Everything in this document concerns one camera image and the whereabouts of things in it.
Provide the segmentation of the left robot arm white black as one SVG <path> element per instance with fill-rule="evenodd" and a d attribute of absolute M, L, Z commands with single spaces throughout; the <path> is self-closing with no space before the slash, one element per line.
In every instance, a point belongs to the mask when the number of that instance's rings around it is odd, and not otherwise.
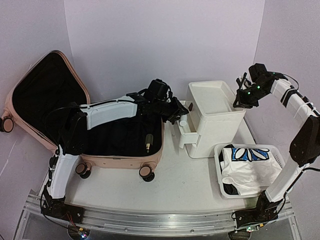
<path fill-rule="evenodd" d="M 164 124 L 186 121 L 188 109 L 172 95 L 145 89 L 117 99 L 52 110 L 47 133 L 56 150 L 40 205 L 45 216 L 81 223 L 84 209 L 65 203 L 73 172 L 90 176 L 93 167 L 137 169 L 150 182 L 164 145 Z"/>

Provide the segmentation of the pink hard-shell suitcase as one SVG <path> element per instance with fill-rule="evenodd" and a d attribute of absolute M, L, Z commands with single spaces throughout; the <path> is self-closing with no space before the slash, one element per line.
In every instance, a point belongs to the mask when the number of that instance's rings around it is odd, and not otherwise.
<path fill-rule="evenodd" d="M 164 141 L 165 85 L 91 103 L 68 58 L 54 50 L 40 59 L 7 95 L 0 130 L 15 125 L 54 153 L 80 156 L 74 171 L 87 179 L 94 166 L 138 169 L 151 182 Z"/>

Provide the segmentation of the small white tube bottle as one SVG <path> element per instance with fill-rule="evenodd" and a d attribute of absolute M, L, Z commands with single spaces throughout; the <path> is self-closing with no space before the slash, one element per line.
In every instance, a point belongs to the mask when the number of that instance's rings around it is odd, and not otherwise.
<path fill-rule="evenodd" d="M 188 124 L 188 115 L 187 114 L 183 114 L 180 116 L 180 119 L 179 119 L 179 125 L 181 127 L 184 127 Z"/>

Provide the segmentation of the dark denim jeans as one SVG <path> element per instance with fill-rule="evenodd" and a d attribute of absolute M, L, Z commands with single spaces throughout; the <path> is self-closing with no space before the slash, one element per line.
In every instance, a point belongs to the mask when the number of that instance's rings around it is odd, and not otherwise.
<path fill-rule="evenodd" d="M 220 152 L 219 156 L 218 156 L 218 160 L 219 160 L 219 164 L 220 164 L 220 171 L 222 172 L 222 164 L 224 163 L 224 158 L 223 158 L 223 153 Z M 223 183 L 223 189 L 224 192 L 228 195 L 238 195 L 238 191 L 237 189 L 229 183 Z"/>

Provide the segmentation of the white garment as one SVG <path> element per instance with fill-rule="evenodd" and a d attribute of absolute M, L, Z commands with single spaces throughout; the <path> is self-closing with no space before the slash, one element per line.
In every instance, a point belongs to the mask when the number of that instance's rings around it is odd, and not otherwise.
<path fill-rule="evenodd" d="M 221 181 L 240 196 L 259 194 L 282 170 L 268 148 L 224 147 L 221 154 Z"/>

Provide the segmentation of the white three-drawer storage cabinet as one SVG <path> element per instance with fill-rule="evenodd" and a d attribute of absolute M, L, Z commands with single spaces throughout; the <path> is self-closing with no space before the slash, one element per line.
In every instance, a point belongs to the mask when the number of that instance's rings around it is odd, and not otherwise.
<path fill-rule="evenodd" d="M 222 81 L 199 81 L 188 84 L 186 100 L 189 111 L 187 125 L 175 124 L 178 146 L 186 149 L 190 158 L 212 158 L 214 147 L 231 143 L 246 110 L 234 108 L 235 93 Z"/>

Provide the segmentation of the white perforated plastic basket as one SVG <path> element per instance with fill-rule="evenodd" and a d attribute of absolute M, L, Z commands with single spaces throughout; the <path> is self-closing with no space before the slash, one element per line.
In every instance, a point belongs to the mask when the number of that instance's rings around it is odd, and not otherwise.
<path fill-rule="evenodd" d="M 238 143 L 223 143 L 223 144 L 217 144 L 214 147 L 214 160 L 215 160 L 215 167 L 216 167 L 216 175 L 217 175 L 217 180 L 218 180 L 218 184 L 219 184 L 219 188 L 220 188 L 220 192 L 222 194 L 223 197 L 227 198 L 227 199 L 244 199 L 244 198 L 255 198 L 258 197 L 260 195 L 259 194 L 250 194 L 250 195 L 245 195 L 245 196 L 241 196 L 241 195 L 228 195 L 227 193 L 225 193 L 224 188 L 223 188 L 223 183 L 222 183 L 222 172 L 220 169 L 220 163 L 219 163 L 219 154 L 221 153 L 222 149 L 224 147 L 235 147 L 235 148 L 266 148 L 266 149 L 270 149 L 272 154 L 274 155 L 276 161 L 280 164 L 281 168 L 283 169 L 283 167 L 285 166 L 286 162 L 283 159 L 282 155 L 280 154 L 280 151 L 273 145 L 265 145 L 265 144 L 238 144 Z"/>

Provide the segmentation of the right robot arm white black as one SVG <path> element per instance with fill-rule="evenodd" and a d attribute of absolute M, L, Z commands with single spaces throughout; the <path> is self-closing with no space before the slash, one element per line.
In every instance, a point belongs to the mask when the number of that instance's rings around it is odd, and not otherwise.
<path fill-rule="evenodd" d="M 237 226 L 267 223 L 278 218 L 288 193 L 320 155 L 320 112 L 299 90 L 296 79 L 285 73 L 259 71 L 236 79 L 234 106 L 250 109 L 272 95 L 289 112 L 296 131 L 288 146 L 288 159 L 275 181 L 263 190 L 253 208 L 234 213 Z"/>

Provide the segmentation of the frosted gold-capped cosmetic bottle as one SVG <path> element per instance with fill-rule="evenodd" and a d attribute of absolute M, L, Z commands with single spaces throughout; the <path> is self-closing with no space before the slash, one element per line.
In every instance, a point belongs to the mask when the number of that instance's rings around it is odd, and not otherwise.
<path fill-rule="evenodd" d="M 145 138 L 145 148 L 146 148 L 146 152 L 149 153 L 150 151 L 150 148 L 151 146 L 153 145 L 153 139 L 154 139 L 154 136 L 149 133 L 146 135 L 146 138 Z"/>

